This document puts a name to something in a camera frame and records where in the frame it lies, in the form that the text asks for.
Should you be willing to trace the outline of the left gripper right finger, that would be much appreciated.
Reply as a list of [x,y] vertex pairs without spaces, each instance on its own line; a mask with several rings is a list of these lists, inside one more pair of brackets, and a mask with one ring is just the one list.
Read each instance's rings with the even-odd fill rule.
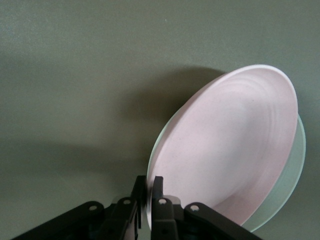
[[177,240],[178,230],[171,200],[163,194],[163,177],[156,176],[151,194],[151,239]]

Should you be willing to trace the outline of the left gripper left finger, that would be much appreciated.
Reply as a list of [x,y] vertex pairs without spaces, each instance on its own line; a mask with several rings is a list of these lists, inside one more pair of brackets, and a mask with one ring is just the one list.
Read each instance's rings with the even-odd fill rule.
[[130,196],[109,206],[110,214],[99,230],[101,240],[136,240],[146,207],[146,176],[136,177]]

